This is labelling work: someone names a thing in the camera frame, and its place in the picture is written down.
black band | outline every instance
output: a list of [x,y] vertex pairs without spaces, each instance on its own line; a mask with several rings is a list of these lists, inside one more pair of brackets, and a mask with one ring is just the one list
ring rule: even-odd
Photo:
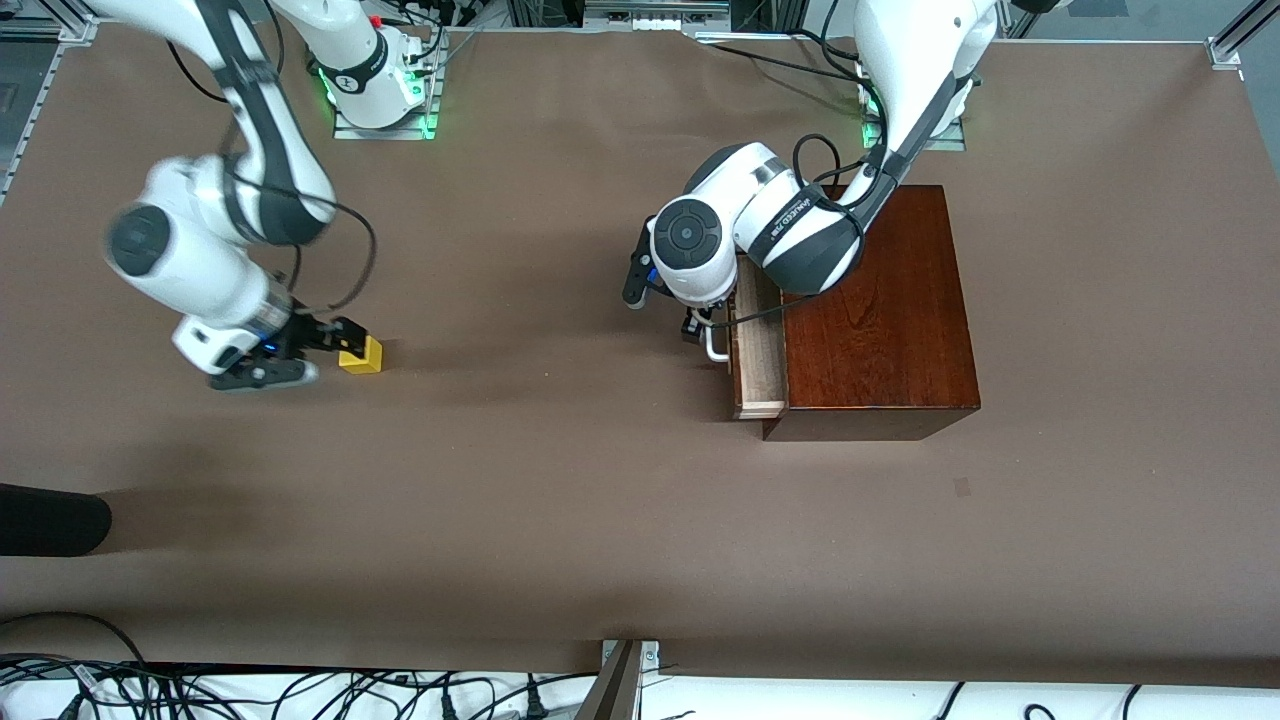
[[348,95],[358,95],[365,91],[365,86],[374,79],[374,76],[383,72],[389,55],[387,37],[380,32],[374,35],[378,36],[378,47],[374,47],[374,54],[364,63],[340,70],[320,63],[320,70],[329,78],[329,85]]
[[[266,51],[262,50],[257,36],[242,40],[236,29],[236,18],[244,27],[253,27],[239,0],[201,0],[196,8],[200,10],[214,41],[214,47],[221,59],[223,67],[214,69],[214,79],[218,81],[224,95],[227,91],[236,94],[239,106],[243,108],[241,110],[236,106],[237,102],[232,102],[236,120],[242,126],[251,126],[261,145],[261,186],[275,188],[262,190],[259,195],[257,219],[262,225],[262,232],[257,233],[246,217],[246,209],[239,204],[237,187],[241,183],[230,177],[236,168],[236,160],[224,159],[223,202],[227,214],[251,242],[307,245],[324,231],[328,223],[317,220],[297,195],[298,188],[289,167],[284,136],[266,99],[266,88],[279,86],[275,68],[266,60],[251,58],[246,45],[243,45],[252,42],[250,49],[256,50],[261,58],[266,58]],[[285,108],[284,111],[289,114],[288,119],[296,126],[297,120],[292,118],[292,110]]]
[[796,224],[800,218],[809,214],[818,204],[826,199],[822,188],[815,184],[806,184],[791,197],[791,201],[782,206],[781,210],[773,219],[771,219],[763,228],[760,228],[759,234],[751,241],[750,247],[746,249],[748,256],[755,261],[756,265],[764,266],[764,259],[769,256],[769,252],[782,241],[782,236]]

metal frame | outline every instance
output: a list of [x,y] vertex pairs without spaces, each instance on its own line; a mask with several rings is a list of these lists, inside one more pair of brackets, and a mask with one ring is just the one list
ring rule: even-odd
[[40,117],[41,108],[45,106],[49,87],[54,85],[54,74],[58,73],[58,65],[63,61],[63,53],[67,51],[67,45],[58,46],[58,50],[54,51],[54,59],[49,61],[49,69],[45,70],[45,78],[40,83],[40,94],[36,95],[36,102],[31,106],[31,114],[27,115],[27,124],[22,128],[22,137],[18,138],[18,145],[14,147],[13,160],[9,161],[9,169],[5,170],[4,177],[0,178],[0,205],[4,205],[4,199],[9,195],[9,186],[13,184],[13,178],[18,174],[22,154],[27,151],[27,141],[31,140],[31,133],[36,129],[36,118]]
[[1206,40],[1213,69],[1239,69],[1240,49],[1257,37],[1276,15],[1280,15],[1280,0],[1253,0],[1222,32]]
[[635,720],[640,708],[640,679],[658,670],[658,641],[608,641],[604,669],[573,720]]
[[1007,37],[1009,40],[1025,40],[1027,36],[1032,33],[1032,29],[1036,27],[1036,23],[1038,23],[1042,17],[1043,14],[1041,13],[1024,12],[1023,17],[1018,18],[1018,20],[1009,28],[1009,32],[1007,35],[1005,35],[1005,37]]
[[1009,0],[996,3],[996,15],[1000,18],[1000,37],[1009,37],[1014,29],[1014,8]]
[[97,18],[83,0],[33,0],[50,19],[15,18],[0,23],[0,37],[49,40],[67,45],[88,45],[97,33]]
[[728,32],[733,29],[728,0],[586,0],[584,29],[676,29]]

metal bracket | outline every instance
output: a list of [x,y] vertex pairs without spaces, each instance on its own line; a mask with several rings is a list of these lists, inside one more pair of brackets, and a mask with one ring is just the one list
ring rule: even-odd
[[635,720],[640,679],[658,665],[658,641],[605,641],[604,669],[573,720]]
[[1213,64],[1215,70],[1240,70],[1240,54],[1231,51],[1224,54],[1217,45],[1216,37],[1210,37],[1204,41],[1204,50],[1208,53],[1208,60]]

black cable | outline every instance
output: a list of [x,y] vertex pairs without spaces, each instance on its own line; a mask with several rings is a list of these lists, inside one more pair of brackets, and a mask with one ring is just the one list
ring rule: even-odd
[[417,18],[431,26],[431,46],[428,47],[426,50],[422,50],[422,53],[419,55],[411,55],[408,61],[416,63],[422,58],[426,58],[431,53],[435,53],[435,50],[440,46],[440,40],[444,37],[444,23],[429,15],[424,15],[422,13],[410,10],[403,5],[401,5],[399,12],[410,20],[410,24],[412,24],[413,18]]
[[324,717],[324,714],[328,712],[329,708],[333,707],[335,702],[338,702],[339,700],[342,700],[343,696],[347,696],[351,692],[351,687],[353,684],[356,684],[357,682],[360,682],[360,680],[353,679],[338,694],[333,696],[333,698],[330,698],[329,702],[324,703],[324,706],[320,708],[319,712],[316,712],[315,715],[311,716],[312,720],[320,720],[321,717]]
[[[879,91],[876,90],[874,83],[872,83],[867,78],[859,77],[856,72],[850,70],[845,65],[836,61],[835,55],[837,51],[831,46],[831,41],[828,38],[828,33],[831,32],[831,19],[836,15],[836,8],[838,5],[840,0],[833,0],[831,8],[827,9],[827,17],[822,22],[822,35],[819,36],[819,45],[822,46],[822,56],[827,60],[827,64],[829,64],[832,68],[846,76],[850,81],[856,82],[859,87],[867,91],[867,96],[870,97],[872,104],[876,105],[876,111],[879,113],[881,136],[877,140],[876,145],[882,149],[886,149],[888,145],[888,109],[884,106]],[[861,196],[859,196],[849,205],[859,205],[870,196],[872,188],[876,187],[876,182],[879,179],[879,174],[883,169],[881,168],[881,165],[872,165],[872,167],[874,168],[874,174],[870,176],[872,177],[870,184],[867,186],[867,191],[864,191]]]
[[115,635],[116,639],[119,639],[124,644],[124,647],[129,650],[129,655],[133,656],[133,660],[137,661],[138,666],[141,666],[143,670],[147,669],[147,661],[142,657],[142,651],[138,650],[138,646],[137,643],[133,642],[133,638],[131,638],[128,633],[125,633],[124,630],[116,628],[115,625],[99,618],[97,615],[90,615],[88,612],[73,612],[70,610],[46,610],[44,612],[28,612],[26,615],[5,618],[4,620],[0,620],[0,626],[12,625],[14,623],[26,623],[28,620],[46,620],[50,618],[84,620],[87,623],[93,623],[96,625],[106,628],[108,630],[111,632],[113,635]]
[[[818,44],[823,42],[822,36],[819,36],[818,33],[813,32],[812,29],[804,29],[801,27],[797,27],[797,28],[794,28],[794,29],[788,29],[788,31],[783,32],[782,35],[808,37],[809,40],[812,40],[814,42],[818,42]],[[835,55],[835,56],[837,56],[837,58],[844,58],[846,60],[852,60],[855,63],[858,61],[858,53],[845,53],[844,50],[840,50],[837,47],[832,47],[831,49],[831,54]]]
[[[14,660],[12,660],[13,667],[15,670],[19,670],[20,674],[18,674],[18,673],[6,674],[4,676],[4,679],[0,680],[0,688],[8,687],[8,685],[10,685],[13,683],[20,683],[20,682],[31,678],[32,675],[36,675],[36,679],[41,679],[41,680],[47,679],[47,678],[42,678],[41,675],[44,675],[45,673],[49,673],[50,670],[54,669],[54,667],[49,667],[49,660],[50,659],[47,656],[32,656],[32,655],[26,655],[26,653],[20,653],[20,655],[19,653],[5,653],[4,657],[6,660],[8,659],[14,659]],[[22,662],[28,662],[28,661],[40,661],[44,665],[41,665],[38,667],[19,667],[18,666]],[[84,682],[84,679],[78,673],[76,673],[74,670],[72,670],[69,667],[69,664],[68,664],[68,667],[61,667],[61,670],[70,673],[72,676],[76,678],[77,691],[76,691],[76,697],[73,697],[72,701],[67,705],[67,707],[59,714],[58,720],[77,720],[79,717],[79,708],[84,703],[86,700],[90,701],[90,707],[93,708],[93,720],[102,720],[101,711],[99,710],[97,705],[93,703],[93,696],[92,696],[92,689],[93,688],[91,685],[88,685]]]
[[374,692],[374,688],[378,687],[378,684],[383,680],[383,678],[385,678],[390,673],[381,673],[381,674],[375,673],[370,675],[364,675],[358,680],[348,685],[346,693],[347,697],[346,700],[343,700],[342,707],[338,708],[338,714],[334,715],[334,720],[346,720],[347,716],[351,714],[351,708],[356,705],[356,701],[365,694],[389,702],[392,707],[396,708],[396,712],[398,715],[401,712],[401,706],[398,702],[381,693]]
[[809,135],[806,135],[806,136],[801,137],[800,140],[797,140],[796,143],[795,143],[795,146],[791,147],[791,169],[795,170],[797,178],[800,178],[801,181],[804,181],[804,172],[800,169],[800,150],[804,149],[804,143],[805,142],[809,142],[812,140],[817,140],[817,141],[822,142],[823,145],[827,146],[828,150],[831,150],[831,156],[836,161],[835,163],[836,164],[836,170],[833,170],[836,174],[831,176],[831,178],[832,178],[831,187],[836,187],[840,183],[840,176],[844,174],[842,172],[840,172],[840,170],[842,170],[842,168],[840,167],[840,150],[836,149],[836,143],[832,142],[831,138],[828,138],[827,136],[822,135],[820,132],[810,132]]
[[1133,705],[1133,696],[1138,694],[1138,691],[1140,691],[1140,689],[1142,689],[1142,685],[1134,685],[1134,687],[1129,688],[1128,693],[1125,693],[1125,696],[1124,696],[1124,705],[1120,706],[1121,707],[1121,710],[1120,710],[1120,720],[1129,720],[1129,706]]
[[284,290],[293,295],[293,288],[298,284],[298,275],[302,273],[302,246],[293,246],[293,269],[289,270],[289,281],[284,283]]
[[[329,200],[328,197],[320,197],[317,195],[311,195],[311,193],[302,192],[302,191],[298,191],[298,190],[287,190],[287,188],[283,188],[283,187],[274,187],[274,186],[270,186],[270,184],[262,184],[262,183],[253,182],[253,181],[251,181],[248,178],[242,177],[239,173],[237,173],[233,169],[234,168],[234,161],[233,161],[233,159],[230,158],[230,154],[229,154],[230,152],[230,145],[232,145],[232,142],[234,141],[234,137],[236,137],[236,132],[234,132],[236,129],[237,129],[237,126],[233,122],[227,128],[227,133],[223,135],[223,140],[221,140],[221,142],[219,143],[219,147],[218,147],[218,155],[223,159],[223,168],[225,169],[227,174],[230,176],[236,182],[247,184],[247,186],[250,186],[252,188],[256,188],[256,190],[260,190],[260,191],[271,192],[271,193],[275,193],[275,195],[282,195],[284,197],[293,197],[293,199],[297,199],[297,200],[310,200],[312,202],[320,202],[321,205],[328,205],[329,208],[333,208],[334,210],[338,210],[340,213],[346,213],[347,215],[351,215],[352,218],[355,218],[355,220],[357,223],[361,224],[361,227],[365,228],[365,232],[369,234],[369,251],[365,255],[365,265],[364,265],[364,268],[361,268],[360,277],[356,278],[356,283],[351,287],[349,291],[347,291],[347,295],[342,296],[342,299],[339,299],[337,302],[332,302],[329,305],[325,305],[324,307],[310,307],[310,309],[307,309],[305,311],[310,313],[310,314],[333,313],[333,311],[337,311],[337,310],[340,310],[340,309],[346,307],[347,305],[351,305],[351,302],[355,301],[356,297],[358,297],[361,292],[364,292],[365,286],[369,284],[369,278],[374,273],[374,265],[378,263],[378,232],[374,229],[374,224],[370,223],[367,218],[365,218],[364,215],[361,215],[358,210],[355,210],[355,209],[352,209],[352,208],[349,208],[347,205],[343,205],[342,202],[338,202],[337,200]],[[296,256],[296,268],[301,268],[301,266],[302,266],[302,254],[301,254],[301,250],[300,250],[298,255]],[[298,281],[298,278],[297,278],[297,274],[294,273],[294,275],[292,278],[289,278],[289,283],[291,284],[296,284],[297,281]]]
[[[88,688],[87,688],[87,685],[83,684],[83,680],[82,680],[81,682],[81,685],[83,688],[82,692],[86,693],[86,700],[88,700],[90,703],[93,706],[93,708],[95,708],[95,716],[100,717],[97,715],[97,708],[99,707],[108,707],[108,708],[127,707],[127,708],[131,708],[133,711],[134,719],[140,719],[140,720],[143,719],[143,717],[146,717],[145,711],[147,711],[147,710],[152,710],[152,711],[168,710],[170,712],[177,711],[177,710],[183,710],[184,712],[189,712],[191,707],[200,707],[200,708],[206,710],[209,712],[212,712],[212,714],[215,714],[215,715],[218,715],[220,717],[224,717],[225,720],[243,720],[243,716],[234,708],[236,705],[275,706],[276,710],[274,712],[278,712],[279,706],[285,700],[292,698],[292,697],[298,697],[298,696],[301,696],[301,694],[303,694],[306,692],[311,692],[311,691],[319,688],[324,683],[326,683],[330,679],[333,679],[333,678],[337,676],[337,673],[328,673],[328,674],[310,673],[310,674],[300,676],[298,679],[293,680],[288,687],[285,687],[284,692],[280,693],[280,697],[278,700],[262,701],[262,700],[253,700],[253,698],[221,698],[218,694],[215,694],[214,692],[209,691],[207,688],[204,688],[200,684],[197,684],[196,682],[193,682],[193,680],[198,680],[200,676],[195,676],[193,680],[188,680],[184,676],[163,675],[163,674],[159,674],[159,673],[151,673],[151,671],[146,671],[146,670],[140,670],[138,667],[134,667],[132,665],[123,665],[123,664],[118,664],[118,662],[104,662],[104,661],[96,661],[96,660],[77,661],[77,660],[61,659],[61,657],[56,657],[56,656],[45,656],[45,655],[8,655],[8,656],[3,656],[3,657],[9,659],[9,660],[13,660],[13,659],[17,657],[17,659],[20,659],[19,661],[23,661],[23,660],[38,660],[38,661],[42,662],[42,665],[41,666],[36,666],[36,667],[23,667],[23,669],[20,669],[22,670],[20,674],[14,674],[17,676],[14,676],[14,675],[6,676],[3,682],[0,682],[0,687],[8,685],[8,684],[14,683],[14,682],[20,682],[20,680],[31,678],[31,676],[40,676],[42,674],[49,673],[51,669],[61,669],[61,670],[65,670],[65,671],[70,671],[77,679],[81,679],[81,675],[79,675],[79,673],[74,671],[76,666],[93,669],[93,670],[96,670],[99,673],[106,673],[110,679],[115,680],[115,683],[116,683],[116,693],[115,694],[118,694],[124,702],[111,702],[111,701],[104,701],[104,700],[97,700],[97,698],[92,697],[92,694],[90,694],[87,692]],[[154,679],[160,680],[161,684],[163,683],[169,683],[169,684],[173,685],[173,691],[172,692],[164,692],[163,691],[161,694],[160,694],[160,697],[155,697],[155,698],[152,698],[152,697],[137,698],[123,684],[122,680],[124,678],[119,676],[120,673],[124,673],[128,676],[133,676],[133,678],[137,678],[140,680],[143,679],[143,678],[154,678]],[[312,678],[317,678],[320,675],[325,675],[325,676],[321,678],[317,683],[312,683],[312,684],[310,684],[307,687],[302,687],[302,688],[298,687],[302,683],[305,683],[306,680],[312,679]],[[195,692],[205,696],[205,698],[207,698],[207,700],[191,697],[191,694],[189,694],[191,691],[195,691]]]
[[182,701],[182,711],[187,716],[187,720],[196,720],[196,714],[191,710],[191,698],[183,691],[182,683],[174,683],[174,694]]
[[[271,24],[275,26],[275,49],[276,49],[275,74],[279,76],[282,72],[284,72],[284,28],[280,27],[280,18],[276,17],[275,9],[271,8],[271,4],[265,3],[265,5],[266,5],[266,12],[270,13],[271,15]],[[173,41],[165,41],[165,45],[169,46],[169,54],[173,55],[173,61],[177,63],[178,69],[182,70],[182,77],[187,78],[187,82],[189,82],[192,87],[195,87],[196,90],[200,91],[201,95],[204,95],[210,100],[214,100],[215,102],[227,102],[225,97],[220,95],[214,95],[212,91],[200,85],[200,81],[196,79],[196,76],[191,74],[191,70],[187,69],[187,63],[182,60],[182,55],[178,54],[178,46],[174,45]]]
[[759,313],[753,313],[753,314],[750,314],[750,315],[748,315],[745,318],[733,318],[732,320],[724,320],[723,323],[712,323],[709,320],[699,320],[699,323],[701,323],[701,325],[704,328],[709,328],[709,329],[713,329],[713,331],[723,331],[723,329],[727,329],[727,328],[741,325],[744,323],[750,323],[753,320],[759,320],[760,318],[768,318],[769,315],[773,315],[774,313],[782,313],[783,310],[791,310],[792,307],[799,307],[799,306],[804,305],[805,302],[810,302],[813,300],[817,300],[818,297],[820,297],[820,295],[804,295],[804,296],[797,297],[797,299],[795,299],[795,300],[792,300],[790,302],[783,302],[782,305],[776,305],[773,307],[769,307],[768,310],[760,310]]
[[529,673],[525,688],[529,692],[529,705],[525,711],[525,720],[545,720],[549,714],[547,712],[547,708],[543,707],[543,696],[538,692],[538,685],[534,684],[532,673]]
[[768,55],[758,55],[755,53],[748,53],[746,50],[739,50],[737,47],[726,47],[724,45],[712,45],[712,47],[714,47],[716,50],[721,50],[721,51],[724,51],[724,53],[733,54],[733,55],[741,55],[744,58],[750,58],[753,60],[759,60],[762,63],[771,63],[773,65],[780,65],[780,67],[783,67],[783,68],[791,68],[792,70],[800,70],[800,72],[805,72],[805,73],[810,73],[810,74],[815,74],[815,76],[822,76],[822,77],[836,78],[836,79],[849,79],[847,77],[845,77],[844,74],[840,74],[840,73],[833,73],[833,72],[829,72],[829,70],[824,70],[822,68],[812,68],[809,65],[800,65],[800,64],[796,64],[796,63],[788,63],[786,60],[780,60],[777,58],[769,58]]
[[513,697],[518,697],[524,692],[529,692],[529,688],[531,688],[531,687],[532,688],[540,688],[543,685],[549,685],[552,683],[559,683],[562,680],[576,680],[579,678],[594,678],[596,675],[599,675],[599,673],[573,673],[571,675],[557,675],[554,678],[544,678],[541,680],[536,680],[534,683],[530,683],[530,684],[525,685],[524,688],[512,691],[512,692],[509,692],[509,693],[507,693],[507,694],[504,694],[504,696],[494,700],[486,707],[481,708],[479,712],[476,712],[475,715],[472,715],[467,720],[480,720],[480,716],[483,716],[486,712],[492,715],[498,708],[499,705],[507,702],[508,700],[511,700]]
[[951,694],[947,696],[946,705],[942,706],[942,712],[938,712],[937,717],[933,720],[947,720],[947,715],[951,715],[951,706],[956,703],[956,696],[960,694],[960,688],[964,687],[964,680],[956,683],[956,687],[951,688]]
[[444,685],[440,688],[440,720],[458,720],[458,708],[453,706],[453,696],[449,694],[449,676],[444,676]]
[[[174,685],[173,680],[160,680],[160,683],[157,683],[157,684],[160,685],[157,688],[157,692],[156,692],[157,701],[159,700],[170,701],[170,705],[168,706],[169,720],[178,720],[178,696],[175,696],[173,693],[173,689],[174,689],[173,688],[173,685]],[[187,708],[187,715],[191,715],[191,708],[189,707]],[[160,720],[160,706],[159,705],[156,706],[156,711],[155,711],[154,717],[156,720]]]
[[476,679],[477,680],[483,680],[485,683],[489,683],[489,717],[488,717],[488,720],[493,720],[493,714],[497,712],[497,710],[498,710],[498,688],[494,687],[493,680],[490,680],[489,678],[476,678]]
[[1032,712],[1036,712],[1037,710],[1043,712],[1044,716],[1048,717],[1048,720],[1057,720],[1057,717],[1053,717],[1053,714],[1050,712],[1047,707],[1036,702],[1023,708],[1023,720],[1032,720]]
[[[330,674],[330,675],[329,675],[328,678],[325,678],[325,679],[324,679],[324,680],[323,680],[323,682],[321,682],[320,684],[324,684],[324,683],[328,683],[329,680],[332,680],[332,679],[334,679],[334,678],[337,678],[337,676],[338,676],[338,673],[332,673],[332,674]],[[280,697],[279,697],[279,698],[276,698],[276,700],[275,700],[275,701],[274,701],[273,703],[270,703],[270,705],[273,705],[273,707],[271,707],[271,720],[276,720],[276,719],[278,719],[278,717],[280,716],[280,707],[283,707],[283,706],[284,706],[284,701],[285,701],[285,700],[288,700],[288,697],[289,697],[289,693],[291,693],[291,692],[293,692],[293,689],[294,689],[294,688],[296,688],[296,687],[297,687],[297,685],[298,685],[298,684],[300,684],[300,683],[301,683],[302,680],[305,680],[305,679],[307,679],[307,675],[302,675],[302,676],[301,676],[301,678],[298,678],[297,680],[293,680],[292,683],[289,683],[288,685],[285,685],[285,687],[284,687],[284,691],[283,691],[283,692],[280,693]],[[315,688],[317,688],[317,687],[319,687],[319,685],[312,685],[312,687],[307,688],[307,691],[314,691],[314,689],[315,689]]]
[[417,688],[417,692],[413,693],[413,698],[410,700],[407,703],[404,703],[404,710],[397,714],[396,717],[392,717],[392,720],[403,720],[404,717],[412,717],[413,711],[417,710],[417,702],[422,700],[422,696],[425,696],[430,689],[431,689],[430,685],[422,685]]
[[182,70],[182,77],[187,78],[187,82],[189,82],[205,97],[215,102],[227,102],[225,97],[220,95],[214,95],[212,92],[206,90],[205,86],[200,85],[200,81],[197,81],[196,77],[191,74],[191,70],[187,69],[187,63],[182,61],[182,55],[178,54],[178,46],[174,45],[172,40],[165,41],[165,45],[169,46],[169,54],[173,55],[173,61],[178,63],[178,69]]

black object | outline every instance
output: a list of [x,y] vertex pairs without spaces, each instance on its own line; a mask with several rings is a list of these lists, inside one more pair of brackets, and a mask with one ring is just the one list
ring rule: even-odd
[[690,197],[677,200],[653,223],[653,251],[668,268],[700,268],[716,256],[723,231],[710,205]]
[[707,323],[699,322],[698,318],[694,316],[694,313],[698,313],[699,318],[709,323],[712,319],[712,311],[694,310],[692,307],[687,307],[685,310],[685,322],[680,324],[680,338],[685,342],[698,345],[703,341],[703,328]]
[[111,509],[100,497],[0,484],[0,555],[77,557],[110,529]]
[[0,0],[0,20],[12,20],[22,12],[22,0]]
[[543,696],[538,692],[538,685],[534,684],[534,674],[529,674],[529,710],[525,712],[525,720],[545,720],[550,712],[543,707]]
[[937,717],[933,720],[947,720],[947,716],[951,715],[951,706],[956,703],[956,696],[960,694],[961,688],[964,688],[964,680],[960,680],[954,688],[951,688],[951,693],[947,696],[947,703],[942,706],[942,712],[938,712]]
[[652,219],[653,215],[646,218],[644,224],[640,225],[640,240],[636,241],[635,252],[631,254],[631,269],[627,270],[627,281],[622,284],[622,301],[632,310],[644,307],[645,295],[650,290],[655,290],[668,297],[671,296],[671,290],[667,286],[649,279],[650,275],[655,274],[653,258],[649,256],[649,220]]
[[1033,702],[1033,703],[1030,703],[1030,705],[1028,705],[1027,707],[1023,708],[1023,720],[1032,720],[1032,715],[1037,710],[1041,711],[1041,712],[1043,712],[1044,717],[1048,717],[1048,720],[1057,720],[1057,717],[1055,717],[1053,714],[1050,712],[1050,710],[1047,707],[1044,707],[1043,705],[1041,705],[1038,702]]
[[244,392],[298,383],[307,373],[307,350],[346,351],[365,357],[369,332],[362,325],[348,318],[321,323],[315,315],[298,310],[294,307],[280,332],[234,359],[225,373],[210,375],[209,387],[219,392]]
[[564,19],[568,24],[582,27],[584,0],[561,0],[561,9],[564,10]]
[[111,261],[124,274],[138,278],[151,272],[169,249],[173,228],[169,215],[155,205],[134,205],[125,210],[106,232]]
[[1019,10],[1036,13],[1037,15],[1052,10],[1057,4],[1059,0],[1014,0],[1014,6]]
[[458,720],[458,711],[453,707],[453,697],[449,696],[448,688],[444,688],[444,694],[440,696],[440,719]]
[[1123,710],[1120,711],[1120,720],[1129,720],[1129,706],[1133,705],[1133,696],[1138,694],[1138,691],[1140,689],[1142,689],[1140,684],[1134,685],[1129,688],[1129,692],[1124,694],[1124,705],[1121,706]]

